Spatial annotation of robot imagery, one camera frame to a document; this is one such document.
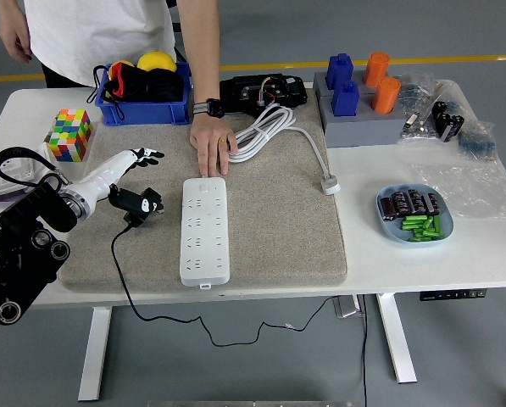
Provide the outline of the person's right hand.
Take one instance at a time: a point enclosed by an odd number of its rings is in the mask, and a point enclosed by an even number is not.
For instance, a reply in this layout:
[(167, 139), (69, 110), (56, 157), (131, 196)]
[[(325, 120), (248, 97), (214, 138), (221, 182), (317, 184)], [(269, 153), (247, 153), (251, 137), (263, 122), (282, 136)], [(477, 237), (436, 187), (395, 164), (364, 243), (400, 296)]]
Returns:
[(12, 59), (22, 64), (32, 60), (30, 33), (22, 12), (0, 17), (0, 38)]

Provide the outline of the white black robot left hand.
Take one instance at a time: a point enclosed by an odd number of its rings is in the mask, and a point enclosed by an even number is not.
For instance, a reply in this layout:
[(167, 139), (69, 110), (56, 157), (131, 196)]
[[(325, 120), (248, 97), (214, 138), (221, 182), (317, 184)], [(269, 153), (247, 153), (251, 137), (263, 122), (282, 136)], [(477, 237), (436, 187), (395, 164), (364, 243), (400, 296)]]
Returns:
[(120, 178), (137, 166), (145, 167), (158, 164), (163, 153), (151, 148), (127, 149), (105, 160), (91, 171), (77, 186), (81, 187), (82, 203), (86, 206), (86, 218), (95, 210), (97, 202), (109, 195), (110, 186), (117, 184)]

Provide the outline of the person's left hand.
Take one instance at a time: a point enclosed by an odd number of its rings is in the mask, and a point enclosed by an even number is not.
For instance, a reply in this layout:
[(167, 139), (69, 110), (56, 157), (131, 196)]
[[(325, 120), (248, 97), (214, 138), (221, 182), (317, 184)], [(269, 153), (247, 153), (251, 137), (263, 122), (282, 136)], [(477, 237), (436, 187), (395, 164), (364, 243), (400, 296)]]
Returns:
[(224, 119), (196, 114), (192, 120), (190, 143), (197, 150), (202, 176), (228, 174), (230, 156), (237, 154), (238, 146), (234, 131)]

